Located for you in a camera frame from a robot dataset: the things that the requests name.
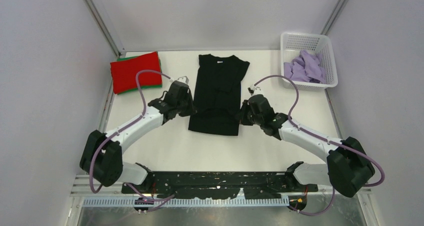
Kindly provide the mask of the black t shirt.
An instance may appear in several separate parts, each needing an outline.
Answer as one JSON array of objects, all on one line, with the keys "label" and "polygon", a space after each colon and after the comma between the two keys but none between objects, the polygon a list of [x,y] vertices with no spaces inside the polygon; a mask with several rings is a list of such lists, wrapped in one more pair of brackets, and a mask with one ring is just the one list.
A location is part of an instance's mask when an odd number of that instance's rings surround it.
[{"label": "black t shirt", "polygon": [[250,62],[235,55],[198,56],[193,104],[196,113],[190,116],[188,130],[197,133],[237,136],[241,108],[241,82]]}]

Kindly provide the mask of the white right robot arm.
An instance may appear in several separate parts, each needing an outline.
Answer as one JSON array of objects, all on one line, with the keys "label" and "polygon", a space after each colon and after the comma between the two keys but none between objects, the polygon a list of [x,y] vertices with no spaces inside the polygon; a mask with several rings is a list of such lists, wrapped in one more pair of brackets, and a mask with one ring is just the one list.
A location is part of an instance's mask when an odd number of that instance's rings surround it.
[{"label": "white right robot arm", "polygon": [[285,172],[285,184],[291,191],[299,191],[306,185],[323,185],[352,198],[375,174],[357,139],[331,138],[302,127],[288,115],[275,112],[262,94],[244,100],[238,118],[241,125],[257,125],[266,135],[297,145],[323,161],[292,164]]}]

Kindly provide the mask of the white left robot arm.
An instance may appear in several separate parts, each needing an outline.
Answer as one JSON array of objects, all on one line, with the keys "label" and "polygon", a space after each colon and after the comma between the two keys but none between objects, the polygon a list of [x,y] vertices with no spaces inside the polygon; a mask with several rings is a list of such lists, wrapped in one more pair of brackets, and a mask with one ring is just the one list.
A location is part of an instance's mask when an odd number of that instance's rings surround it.
[{"label": "white left robot arm", "polygon": [[141,193],[148,193],[154,185],[148,170],[140,164],[124,162],[124,152],[141,137],[176,116],[187,117],[195,112],[189,86],[174,81],[163,98],[149,102],[145,111],[130,121],[108,132],[92,131],[79,166],[104,187],[121,182],[133,184]]}]

